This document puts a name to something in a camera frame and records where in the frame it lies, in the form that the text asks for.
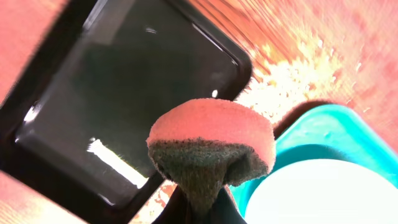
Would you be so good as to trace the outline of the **teal plastic tray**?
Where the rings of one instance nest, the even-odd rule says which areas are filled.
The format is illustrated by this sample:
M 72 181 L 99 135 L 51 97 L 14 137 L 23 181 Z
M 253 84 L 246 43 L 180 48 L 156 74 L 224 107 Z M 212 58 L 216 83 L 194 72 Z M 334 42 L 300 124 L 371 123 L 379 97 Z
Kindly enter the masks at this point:
M 397 155 L 354 111 L 343 106 L 309 110 L 276 143 L 277 159 L 271 174 L 296 162 L 331 159 L 367 168 L 397 188 Z M 249 199 L 267 177 L 232 189 L 244 219 Z

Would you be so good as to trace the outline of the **black plastic tray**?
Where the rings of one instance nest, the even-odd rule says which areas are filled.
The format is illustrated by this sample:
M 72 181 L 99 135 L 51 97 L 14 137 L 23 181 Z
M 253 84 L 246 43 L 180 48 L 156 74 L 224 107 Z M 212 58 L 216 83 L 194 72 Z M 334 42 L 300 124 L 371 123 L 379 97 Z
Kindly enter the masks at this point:
M 1 170 L 89 223 L 127 223 L 163 181 L 155 120 L 235 99 L 251 70 L 188 1 L 69 1 L 1 106 Z

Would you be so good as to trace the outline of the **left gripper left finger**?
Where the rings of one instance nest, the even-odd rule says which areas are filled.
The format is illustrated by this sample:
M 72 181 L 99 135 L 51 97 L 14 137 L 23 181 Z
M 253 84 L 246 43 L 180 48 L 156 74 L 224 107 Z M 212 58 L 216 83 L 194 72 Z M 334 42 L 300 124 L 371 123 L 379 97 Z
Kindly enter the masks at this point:
M 179 186 L 152 224 L 192 224 L 190 204 Z

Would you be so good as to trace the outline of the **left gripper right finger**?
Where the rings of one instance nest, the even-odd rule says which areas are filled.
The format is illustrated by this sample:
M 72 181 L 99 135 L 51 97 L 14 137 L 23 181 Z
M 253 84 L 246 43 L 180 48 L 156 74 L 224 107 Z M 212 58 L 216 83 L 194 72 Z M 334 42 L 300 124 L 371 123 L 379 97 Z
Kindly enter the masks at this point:
M 228 186 L 224 186 L 208 213 L 209 224 L 246 224 Z

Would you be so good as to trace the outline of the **dark scrubbing sponge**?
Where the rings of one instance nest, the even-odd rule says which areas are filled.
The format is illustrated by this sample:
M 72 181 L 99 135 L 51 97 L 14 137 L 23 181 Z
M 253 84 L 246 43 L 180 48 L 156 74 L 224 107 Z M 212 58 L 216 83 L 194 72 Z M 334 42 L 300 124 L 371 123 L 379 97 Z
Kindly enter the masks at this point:
M 225 185 L 270 174 L 276 159 L 267 118 L 214 98 L 189 100 L 162 115 L 150 129 L 147 147 L 155 168 L 178 184 L 201 217 Z

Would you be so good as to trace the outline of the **light blue plate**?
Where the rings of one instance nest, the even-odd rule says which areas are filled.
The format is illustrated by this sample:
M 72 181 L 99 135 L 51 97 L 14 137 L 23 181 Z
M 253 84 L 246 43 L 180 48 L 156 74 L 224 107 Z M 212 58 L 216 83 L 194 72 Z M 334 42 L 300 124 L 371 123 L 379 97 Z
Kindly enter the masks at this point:
M 249 199 L 248 223 L 397 224 L 397 188 L 345 161 L 317 159 L 285 166 Z

